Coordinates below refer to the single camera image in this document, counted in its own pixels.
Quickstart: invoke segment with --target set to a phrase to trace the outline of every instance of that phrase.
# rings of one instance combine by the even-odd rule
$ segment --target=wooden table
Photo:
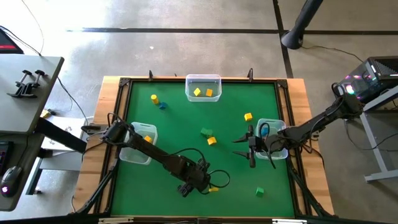
[[[121,77],[104,77],[101,91],[99,93],[98,104],[95,111],[94,123],[95,124],[107,124],[106,115],[108,112],[114,110],[116,96],[118,94],[119,79]],[[185,78],[185,77],[154,77],[154,78]],[[310,106],[308,104],[307,92],[305,90],[304,80],[302,79],[287,79],[289,86],[290,100],[292,104],[292,110],[294,114],[294,120],[296,125],[300,125],[307,120],[312,118]],[[122,99],[127,97],[127,91],[122,92]],[[124,111],[124,104],[119,111]],[[282,108],[284,114],[287,113],[285,102],[282,102]],[[99,139],[91,138],[88,142],[87,147],[91,147],[100,142]],[[319,150],[317,142],[313,142],[314,149]],[[104,152],[106,145],[102,144],[90,152],[87,152],[84,156],[83,163],[81,165],[80,175],[76,185],[75,196],[73,204],[76,209],[79,209],[89,199],[91,194],[95,191],[100,181],[101,168],[104,161]],[[114,157],[116,149],[112,150],[111,158]],[[333,207],[331,204],[330,193],[328,184],[326,181],[325,171],[322,166],[322,160],[316,154],[309,154],[305,151],[302,153],[302,160],[304,166],[305,178],[307,186],[314,194],[315,198],[321,203],[323,208],[329,213],[333,213]],[[301,190],[296,185],[298,202],[301,211],[305,211],[303,197]],[[109,194],[109,184],[105,188],[100,211],[103,212],[106,206],[106,201]]]

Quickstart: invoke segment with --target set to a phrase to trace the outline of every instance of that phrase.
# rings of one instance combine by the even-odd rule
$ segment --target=concrete floor
[[[9,10],[0,21],[21,39],[39,49],[40,32],[19,1],[5,1]],[[71,1],[26,0],[42,26],[44,55],[65,58],[60,78],[87,116],[92,116],[105,75],[186,75],[218,73],[243,77],[249,68],[255,77],[286,77],[279,36],[276,34],[138,34],[65,32],[79,27],[163,27],[276,29],[272,0],[217,1]],[[304,0],[279,0],[285,29],[293,26]],[[395,0],[325,0],[308,29],[398,30]],[[369,56],[397,55],[397,36],[306,35],[304,46],[335,47]],[[325,49],[289,50],[293,75],[304,78],[313,114],[333,101],[330,85],[359,65],[352,56]],[[58,84],[47,108],[62,116],[81,118]],[[361,128],[350,127],[357,144],[369,147]],[[354,148],[336,121],[322,132],[321,152],[335,213],[343,218],[395,223],[398,220],[398,179],[366,184],[364,174],[379,172],[372,152]],[[392,152],[394,161],[398,153]],[[46,217],[70,211],[77,173],[44,172],[43,195],[23,195],[13,212],[0,220]]]

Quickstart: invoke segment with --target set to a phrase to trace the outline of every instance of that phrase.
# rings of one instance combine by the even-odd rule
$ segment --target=blue cube
[[[159,103],[159,109],[164,110],[164,109],[166,109],[166,107],[167,107],[166,103],[164,103],[164,102]]]
[[[263,127],[261,129],[261,137],[265,137],[268,134],[268,127]]]

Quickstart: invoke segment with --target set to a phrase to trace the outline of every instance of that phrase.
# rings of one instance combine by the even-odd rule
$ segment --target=black floor stripe
[[[175,28],[108,28],[88,27],[67,29],[67,32],[104,32],[104,33],[189,33],[189,34],[278,34],[275,29],[175,29]]]
[[[311,35],[398,35],[398,30],[305,30]]]
[[[110,28],[83,27],[67,32],[104,33],[192,33],[192,34],[278,34],[277,29],[179,29],[179,28]],[[306,35],[398,35],[398,30],[306,30]]]
[[[278,0],[272,0],[274,3],[274,10],[275,10],[275,17],[276,17],[276,24],[278,26],[279,30],[279,39],[282,38],[282,35],[284,33],[284,24],[282,22],[282,16],[280,15],[280,10],[279,10],[279,5],[278,5]],[[284,59],[284,65],[285,65],[285,70],[286,70],[286,77],[287,78],[293,78],[293,71],[292,71],[292,65],[290,64],[290,58],[289,58],[289,51],[287,48],[282,44],[281,41],[279,41],[280,47],[282,49],[282,57]]]

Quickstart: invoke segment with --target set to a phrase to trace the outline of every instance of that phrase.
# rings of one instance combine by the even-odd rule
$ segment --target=green cube
[[[261,187],[258,187],[256,190],[256,196],[262,197],[263,195],[264,195],[264,189],[262,189]]]
[[[206,137],[207,138],[213,137],[213,130],[207,130]]]
[[[207,137],[207,131],[208,130],[206,128],[202,128],[201,131],[200,131],[200,134],[205,136],[205,137]]]

